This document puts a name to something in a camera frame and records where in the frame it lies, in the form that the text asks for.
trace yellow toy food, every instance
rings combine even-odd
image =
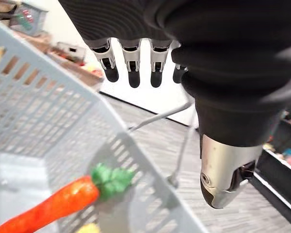
[[[100,230],[94,223],[90,223],[82,226],[76,233],[100,233]]]

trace black shelf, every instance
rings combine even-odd
[[[276,160],[278,160],[283,166],[286,166],[287,168],[289,168],[291,170],[291,165],[287,163],[287,161],[278,158],[278,156],[272,152],[271,150],[268,149],[264,149],[265,152],[267,152],[270,156],[274,157]]]
[[[291,204],[291,166],[264,150],[259,158],[257,174]]]
[[[287,205],[287,203],[285,203],[285,201],[282,200],[282,196],[279,195],[273,187],[271,187],[261,176],[256,173],[254,177],[250,180],[250,183],[291,224],[291,208]]]

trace mesh grid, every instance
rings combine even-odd
[[[4,62],[5,54],[0,57],[0,151],[42,157],[91,103],[11,54]]]

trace robotic hand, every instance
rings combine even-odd
[[[291,103],[291,0],[60,0],[116,82],[110,37],[129,83],[140,83],[140,39],[151,43],[158,87],[172,39],[174,81],[195,98],[206,202],[223,208],[253,176],[262,145]]]

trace toy fruit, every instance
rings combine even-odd
[[[78,178],[42,203],[3,223],[0,233],[33,233],[61,217],[82,210],[98,198],[107,200],[124,192],[133,176],[131,171],[111,170],[99,164],[91,176]]]

